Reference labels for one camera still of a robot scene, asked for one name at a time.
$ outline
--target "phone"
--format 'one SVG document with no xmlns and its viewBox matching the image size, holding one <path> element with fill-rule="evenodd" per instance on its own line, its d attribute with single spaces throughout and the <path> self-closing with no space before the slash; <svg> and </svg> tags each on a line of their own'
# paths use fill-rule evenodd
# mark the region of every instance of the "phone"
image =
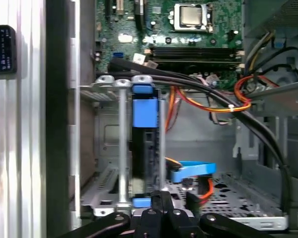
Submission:
<svg viewBox="0 0 298 238">
<path fill-rule="evenodd" d="M 0 74 L 16 71 L 15 30 L 8 25 L 0 25 Z"/>
</svg>

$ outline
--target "screw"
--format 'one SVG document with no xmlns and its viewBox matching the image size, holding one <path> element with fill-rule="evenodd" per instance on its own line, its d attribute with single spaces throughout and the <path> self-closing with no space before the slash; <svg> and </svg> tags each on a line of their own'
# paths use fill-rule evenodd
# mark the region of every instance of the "screw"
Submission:
<svg viewBox="0 0 298 238">
<path fill-rule="evenodd" d="M 115 218 L 116 221 L 121 221 L 121 220 L 123 220 L 123 219 L 124 219 L 124 218 L 121 217 L 120 215 L 117 215 L 117 217 Z"/>
<path fill-rule="evenodd" d="M 154 214 L 156 214 L 156 212 L 154 210 L 150 210 L 150 211 L 148 211 L 148 214 L 154 215 Z"/>
<path fill-rule="evenodd" d="M 207 219 L 210 220 L 211 222 L 216 220 L 215 216 L 212 216 L 212 215 L 207 215 Z"/>
<path fill-rule="evenodd" d="M 174 210 L 173 213 L 174 213 L 175 215 L 180 215 L 180 214 L 181 214 L 181 212 L 180 212 L 179 210 Z"/>
</svg>

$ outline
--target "orange cable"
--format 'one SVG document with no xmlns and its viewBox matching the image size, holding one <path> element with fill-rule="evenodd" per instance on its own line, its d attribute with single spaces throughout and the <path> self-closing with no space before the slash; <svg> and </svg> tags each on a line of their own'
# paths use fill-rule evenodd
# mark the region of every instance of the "orange cable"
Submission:
<svg viewBox="0 0 298 238">
<path fill-rule="evenodd" d="M 209 179 L 208 179 L 208 182 L 209 182 L 210 190 L 209 190 L 206 194 L 204 194 L 204 195 L 202 195 L 202 196 L 200 197 L 200 199 L 202 199 L 202 200 L 207 199 L 207 198 L 210 197 L 210 196 L 213 194 L 213 192 L 214 192 L 212 179 L 209 178 Z"/>
</svg>

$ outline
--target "black cable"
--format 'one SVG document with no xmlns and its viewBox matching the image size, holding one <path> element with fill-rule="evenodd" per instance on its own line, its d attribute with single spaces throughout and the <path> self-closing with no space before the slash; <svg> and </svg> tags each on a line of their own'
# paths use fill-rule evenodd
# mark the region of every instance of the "black cable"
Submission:
<svg viewBox="0 0 298 238">
<path fill-rule="evenodd" d="M 292 51 L 292 50 L 298 51 L 298 48 L 291 46 L 291 47 L 283 48 L 283 49 L 281 49 L 281 50 L 273 53 L 272 55 L 270 55 L 269 57 L 267 57 L 266 59 L 264 59 L 263 61 L 261 61 L 260 63 L 258 63 L 252 70 L 250 70 L 249 72 L 247 72 L 244 76 L 247 77 L 247 76 L 252 75 L 254 72 L 256 72 L 257 70 L 259 70 L 262 66 L 264 66 L 265 64 L 267 64 L 269 61 L 271 61 L 276 56 L 278 56 L 278 55 L 280 55 L 280 54 L 282 54 L 284 52 Z"/>
</svg>

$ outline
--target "connector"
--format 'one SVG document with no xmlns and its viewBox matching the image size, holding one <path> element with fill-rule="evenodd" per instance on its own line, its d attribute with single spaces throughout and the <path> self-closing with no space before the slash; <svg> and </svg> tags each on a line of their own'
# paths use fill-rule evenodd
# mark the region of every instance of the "connector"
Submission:
<svg viewBox="0 0 298 238">
<path fill-rule="evenodd" d="M 114 52 L 113 53 L 113 57 L 123 58 L 124 57 L 124 53 L 123 52 Z"/>
</svg>

